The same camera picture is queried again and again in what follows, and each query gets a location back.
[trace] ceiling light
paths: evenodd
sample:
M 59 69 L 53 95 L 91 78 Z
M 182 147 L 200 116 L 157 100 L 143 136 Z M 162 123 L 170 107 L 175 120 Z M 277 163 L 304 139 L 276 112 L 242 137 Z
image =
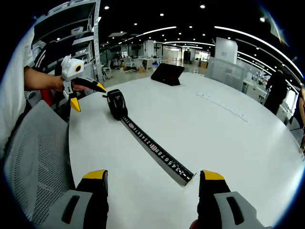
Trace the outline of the ceiling light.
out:
M 240 51 L 237 51 L 237 52 L 240 53 L 240 54 L 242 54 L 242 55 L 245 55 L 245 56 L 247 56 L 247 57 L 250 57 L 250 58 L 252 58 L 253 60 L 256 60 L 256 61 L 259 62 L 259 63 L 262 63 L 262 64 L 265 65 L 266 67 L 270 68 L 272 71 L 276 72 L 272 67 L 270 67 L 269 65 L 265 64 L 264 62 L 262 62 L 262 61 L 260 61 L 260 60 L 258 60 L 258 59 L 256 59 L 256 58 L 254 58 L 254 57 L 252 57 L 252 56 L 250 56 L 250 55 L 248 55 L 248 54 L 246 54 L 246 53 L 243 53 L 243 52 L 240 52 Z
M 152 32 L 157 32 L 157 31 L 161 31 L 161 30 L 175 29 L 175 28 L 177 28 L 177 27 L 176 26 L 172 26 L 172 27 L 166 27 L 166 28 L 162 28 L 162 29 L 152 30 L 152 31 L 148 31 L 148 32 L 142 33 L 142 34 L 140 34 L 140 35 L 138 35 L 136 37 L 140 37 L 142 35 L 146 35 L 146 34 L 152 33 Z
M 252 63 L 252 62 L 250 62 L 250 61 L 248 61 L 248 60 L 245 60 L 244 58 L 241 58 L 241 57 L 238 57 L 238 59 L 241 59 L 241 60 L 243 60 L 243 61 L 245 61 L 245 62 L 248 62 L 249 64 L 252 64 L 252 65 L 256 66 L 257 68 L 263 70 L 264 72 L 268 73 L 269 75 L 272 75 L 272 74 L 271 74 L 270 72 L 268 72 L 266 69 L 262 68 L 261 66 L 258 66 L 258 65 L 255 64 L 255 63 Z
M 302 72 L 300 71 L 300 69 L 296 66 L 295 63 L 293 63 L 284 53 L 282 53 L 281 51 L 279 51 L 276 47 L 272 46 L 271 44 L 269 44 L 268 42 L 265 42 L 264 40 L 258 38 L 258 37 L 255 37 L 251 34 L 248 34 L 246 32 L 242 32 L 242 31 L 239 31 L 239 30 L 234 30 L 234 29 L 229 29 L 229 28 L 225 28 L 225 27 L 220 27 L 220 26 L 214 26 L 214 28 L 216 29 L 221 29 L 221 30 L 228 30 L 228 31 L 232 31 L 232 32 L 237 32 L 237 33 L 240 33 L 242 35 L 245 35 L 245 36 L 248 36 L 248 37 L 251 37 L 267 46 L 269 46 L 270 48 L 272 48 L 273 50 L 275 50 L 276 52 L 278 52 L 281 56 L 283 56 L 292 66 L 294 66 L 294 68 L 300 73 L 300 75 L 304 78 Z
M 205 45 L 215 46 L 214 44 L 201 43 L 201 42 L 165 42 L 165 43 L 191 43 L 191 44 L 205 44 Z

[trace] office desk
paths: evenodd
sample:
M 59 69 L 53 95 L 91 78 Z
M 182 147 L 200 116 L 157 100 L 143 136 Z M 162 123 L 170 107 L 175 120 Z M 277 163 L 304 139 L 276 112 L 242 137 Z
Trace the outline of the office desk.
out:
M 153 62 L 158 61 L 158 58 L 136 58 L 134 59 L 134 63 L 137 68 L 142 66 L 143 61 L 147 61 L 146 69 L 152 68 Z
M 294 137 L 271 112 L 220 82 L 182 73 L 170 87 L 150 78 L 122 83 L 129 117 L 196 176 L 178 185 L 114 120 L 101 93 L 71 109 L 69 147 L 75 185 L 109 170 L 109 229 L 187 229 L 197 219 L 199 172 L 223 175 L 257 210 L 265 226 L 281 217 L 301 179 L 304 162 Z M 243 113 L 246 120 L 198 93 Z

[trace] shelf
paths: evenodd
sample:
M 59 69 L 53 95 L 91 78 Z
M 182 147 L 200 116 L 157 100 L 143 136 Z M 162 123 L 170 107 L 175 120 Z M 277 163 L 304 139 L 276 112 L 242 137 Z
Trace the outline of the shelf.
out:
M 88 55 L 88 52 L 82 52 L 82 53 L 79 53 L 79 54 L 76 54 L 75 56 L 72 56 L 72 58 L 80 58 L 82 56 L 85 56 L 85 55 Z
M 81 43 L 84 43 L 84 42 L 87 42 L 88 45 L 89 45 L 89 41 L 93 41 L 93 36 L 82 37 L 82 38 L 76 39 L 75 41 L 73 41 L 72 45 L 77 45 L 77 44 L 81 44 Z
M 77 26 L 87 29 L 88 18 L 94 12 L 95 2 L 95 0 L 81 1 L 63 7 L 44 18 L 41 17 L 34 26 L 33 43 L 38 40 L 50 42 L 50 37 L 52 39 L 63 37 L 63 31 L 70 33 L 71 29 Z
M 72 44 L 72 50 L 77 52 L 79 50 L 85 49 L 89 46 L 91 41 L 93 41 L 93 36 L 77 39 Z

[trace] white sleeve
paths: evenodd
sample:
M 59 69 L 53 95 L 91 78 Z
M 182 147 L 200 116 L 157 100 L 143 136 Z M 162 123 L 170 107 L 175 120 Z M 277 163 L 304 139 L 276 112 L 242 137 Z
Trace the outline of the white sleeve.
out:
M 32 41 L 34 39 L 34 27 L 30 28 L 27 34 L 24 36 L 24 64 L 23 67 L 29 65 L 34 61 L 32 53 Z

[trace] metal shelving unit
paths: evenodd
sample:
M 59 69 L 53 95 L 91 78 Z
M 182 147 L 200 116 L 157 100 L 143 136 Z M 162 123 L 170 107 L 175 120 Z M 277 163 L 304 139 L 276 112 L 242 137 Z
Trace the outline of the metal shelving unit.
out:
M 60 40 L 56 42 L 73 39 L 75 35 L 71 35 L 71 30 L 82 26 L 85 31 L 81 34 L 89 36 L 75 39 L 71 50 L 77 52 L 84 48 L 88 49 L 86 54 L 90 62 L 92 62 L 95 80 L 102 82 L 98 35 L 100 3 L 101 0 L 72 0 L 69 3 L 55 7 L 49 11 L 47 16 L 40 17 L 36 21 L 34 25 L 35 36 L 33 43 L 39 40 L 49 43 L 55 41 L 57 38 L 60 38 Z

